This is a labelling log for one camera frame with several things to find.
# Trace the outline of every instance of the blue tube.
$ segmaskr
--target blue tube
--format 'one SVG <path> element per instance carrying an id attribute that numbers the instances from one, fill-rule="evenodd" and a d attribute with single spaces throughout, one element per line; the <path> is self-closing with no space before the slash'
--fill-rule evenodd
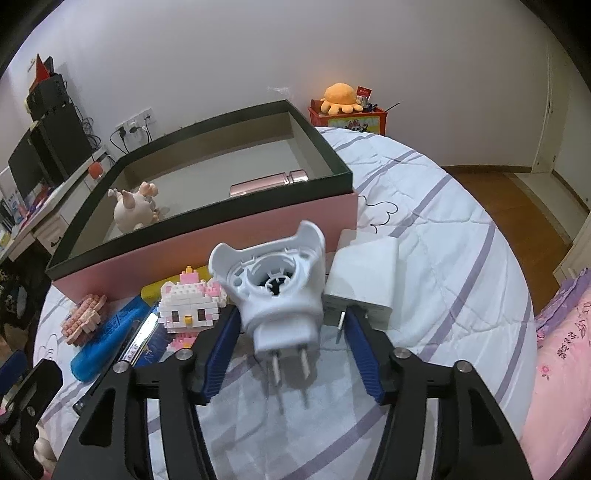
<path id="1" fill-rule="evenodd" d="M 88 382 L 97 376 L 125 339 L 134 320 L 143 320 L 150 310 L 150 306 L 138 295 L 115 313 L 72 359 L 72 374 L 81 382 Z"/>

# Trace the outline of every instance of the pink blanket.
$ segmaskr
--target pink blanket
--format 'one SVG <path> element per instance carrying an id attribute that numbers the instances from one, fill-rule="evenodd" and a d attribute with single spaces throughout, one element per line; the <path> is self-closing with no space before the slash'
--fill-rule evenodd
<path id="1" fill-rule="evenodd" d="M 521 437 L 535 480 L 560 467 L 591 417 L 591 288 L 543 339 L 531 407 Z"/>

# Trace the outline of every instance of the bed sheet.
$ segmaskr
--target bed sheet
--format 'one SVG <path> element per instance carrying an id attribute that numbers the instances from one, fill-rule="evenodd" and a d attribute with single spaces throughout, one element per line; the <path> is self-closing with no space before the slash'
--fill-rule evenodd
<path id="1" fill-rule="evenodd" d="M 473 363 L 520 435 L 531 401 L 536 339 L 528 289 L 509 245 L 478 202 L 426 156 L 379 135 L 318 128 L 353 171 L 358 229 L 399 239 L 395 309 L 384 330 L 426 361 Z M 59 324 L 72 303 L 51 288 L 41 315 L 35 362 L 55 359 L 64 387 L 43 415 L 59 454 L 90 386 L 69 363 L 76 350 Z M 297 360 L 282 363 L 275 387 L 242 335 L 223 388 L 198 407 L 218 478 L 348 480 L 366 478 L 385 423 L 363 387 L 337 330 L 324 325 L 316 365 L 304 380 Z M 148 405 L 155 478 L 166 478 L 157 402 Z M 437 403 L 428 404 L 419 478 L 430 478 Z"/>

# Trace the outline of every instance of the white quilt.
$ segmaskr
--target white quilt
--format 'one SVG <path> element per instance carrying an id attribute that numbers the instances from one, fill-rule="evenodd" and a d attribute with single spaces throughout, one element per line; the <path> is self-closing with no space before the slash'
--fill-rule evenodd
<path id="1" fill-rule="evenodd" d="M 476 200 L 424 155 L 392 139 L 318 129 L 353 171 L 358 228 L 400 240 L 396 308 L 386 330 L 424 360 L 473 363 L 519 436 L 534 383 L 536 341 L 528 289 L 503 235 Z M 71 302 L 51 288 L 37 334 L 35 362 L 56 359 L 64 387 L 43 417 L 59 454 L 89 385 L 70 372 L 76 349 L 59 324 Z M 303 380 L 294 360 L 272 384 L 266 365 L 240 337 L 220 394 L 198 407 L 218 478 L 352 480 L 369 474 L 386 409 L 366 394 L 345 339 L 323 326 L 322 348 Z M 148 406 L 155 478 L 166 478 L 157 402 Z M 430 479 L 436 434 L 430 401 L 419 478 Z"/>

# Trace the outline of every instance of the white power adapter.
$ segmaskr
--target white power adapter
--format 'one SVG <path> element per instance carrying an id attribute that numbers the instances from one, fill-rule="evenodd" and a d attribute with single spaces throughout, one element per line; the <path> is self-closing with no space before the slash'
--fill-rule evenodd
<path id="1" fill-rule="evenodd" d="M 324 287 L 324 305 L 339 312 L 358 305 L 372 321 L 387 325 L 394 305 L 397 261 L 397 239 L 343 230 Z"/>
<path id="2" fill-rule="evenodd" d="M 219 244 L 209 257 L 209 271 L 240 310 L 255 355 L 273 362 L 275 383 L 279 358 L 290 355 L 300 356 L 307 378 L 307 352 L 319 347 L 323 320 L 322 231 L 304 220 L 288 238 L 244 250 Z"/>

